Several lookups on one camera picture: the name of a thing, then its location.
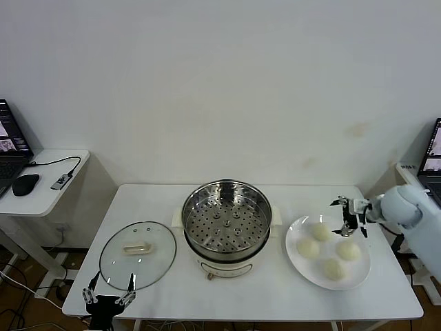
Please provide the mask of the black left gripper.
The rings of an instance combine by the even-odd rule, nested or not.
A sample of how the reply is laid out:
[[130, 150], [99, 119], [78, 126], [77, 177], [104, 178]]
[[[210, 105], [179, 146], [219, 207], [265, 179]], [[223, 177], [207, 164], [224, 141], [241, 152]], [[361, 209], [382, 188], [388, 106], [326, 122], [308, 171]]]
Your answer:
[[94, 290], [100, 272], [90, 280], [82, 290], [86, 312], [91, 316], [89, 330], [113, 330], [113, 318], [123, 313], [123, 306], [129, 305], [136, 298], [136, 275], [131, 273], [127, 291], [122, 297], [98, 295]]

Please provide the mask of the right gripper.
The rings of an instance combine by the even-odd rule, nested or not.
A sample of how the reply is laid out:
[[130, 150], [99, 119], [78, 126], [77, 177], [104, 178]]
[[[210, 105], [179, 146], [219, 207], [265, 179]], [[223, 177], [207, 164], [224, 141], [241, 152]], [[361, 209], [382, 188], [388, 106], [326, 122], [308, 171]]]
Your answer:
[[330, 204], [330, 206], [335, 205], [342, 206], [344, 224], [340, 229], [332, 230], [332, 232], [342, 237], [350, 237], [358, 229], [358, 217], [353, 211], [353, 203], [351, 202], [351, 199], [348, 199], [345, 196], [338, 196], [338, 198]]

